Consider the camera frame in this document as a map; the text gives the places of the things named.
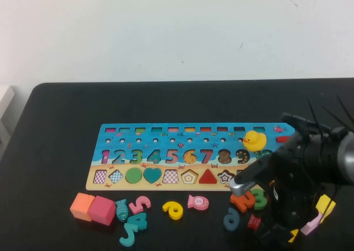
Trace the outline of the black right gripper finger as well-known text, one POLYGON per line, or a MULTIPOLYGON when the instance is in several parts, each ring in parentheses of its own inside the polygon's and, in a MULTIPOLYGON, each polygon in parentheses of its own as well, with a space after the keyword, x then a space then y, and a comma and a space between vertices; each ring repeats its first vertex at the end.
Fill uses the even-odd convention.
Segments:
POLYGON ((287 246, 290 239, 290 230, 278 224, 265 226, 258 230, 258 239, 264 247, 270 245, 287 246))
POLYGON ((290 226, 290 232, 297 234, 300 229, 302 229, 307 224, 307 221, 301 221, 294 223, 290 226))

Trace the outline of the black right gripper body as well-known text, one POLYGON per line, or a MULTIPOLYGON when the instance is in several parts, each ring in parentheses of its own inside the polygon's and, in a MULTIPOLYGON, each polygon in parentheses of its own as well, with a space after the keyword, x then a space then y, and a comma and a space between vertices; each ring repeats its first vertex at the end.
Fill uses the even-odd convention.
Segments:
POLYGON ((274 184, 270 212, 274 222, 282 227, 303 227, 319 214, 316 204, 322 185, 310 176, 305 152, 314 149, 317 158, 322 140, 321 136, 312 136, 304 142, 301 136, 292 136, 271 156, 274 184))

